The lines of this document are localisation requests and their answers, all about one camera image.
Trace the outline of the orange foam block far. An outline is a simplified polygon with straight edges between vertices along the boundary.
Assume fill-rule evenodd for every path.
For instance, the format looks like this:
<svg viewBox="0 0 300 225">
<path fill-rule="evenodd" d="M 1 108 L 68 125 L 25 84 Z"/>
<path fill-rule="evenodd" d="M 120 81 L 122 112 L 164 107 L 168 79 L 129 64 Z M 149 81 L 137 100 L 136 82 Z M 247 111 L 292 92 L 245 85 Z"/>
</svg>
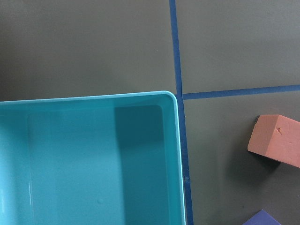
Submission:
<svg viewBox="0 0 300 225">
<path fill-rule="evenodd" d="M 278 114 L 258 116 L 247 150 L 299 168 L 300 123 Z"/>
</svg>

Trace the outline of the teal plastic bin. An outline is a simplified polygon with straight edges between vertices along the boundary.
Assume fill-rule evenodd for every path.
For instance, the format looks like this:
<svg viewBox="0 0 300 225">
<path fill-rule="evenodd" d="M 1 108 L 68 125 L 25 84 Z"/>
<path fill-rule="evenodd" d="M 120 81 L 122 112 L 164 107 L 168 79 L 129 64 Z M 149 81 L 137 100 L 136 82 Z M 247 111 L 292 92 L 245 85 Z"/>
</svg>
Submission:
<svg viewBox="0 0 300 225">
<path fill-rule="evenodd" d="M 184 225 L 176 97 L 0 104 L 3 225 Z"/>
</svg>

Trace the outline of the purple foam block far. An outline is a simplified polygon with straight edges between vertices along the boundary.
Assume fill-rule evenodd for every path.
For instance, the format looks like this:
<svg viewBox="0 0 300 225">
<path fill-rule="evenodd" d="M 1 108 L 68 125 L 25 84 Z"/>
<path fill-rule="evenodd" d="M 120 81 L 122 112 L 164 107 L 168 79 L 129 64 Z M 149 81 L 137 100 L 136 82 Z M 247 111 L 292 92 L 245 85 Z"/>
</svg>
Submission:
<svg viewBox="0 0 300 225">
<path fill-rule="evenodd" d="M 260 210 L 242 225 L 281 225 L 274 217 L 265 210 Z"/>
</svg>

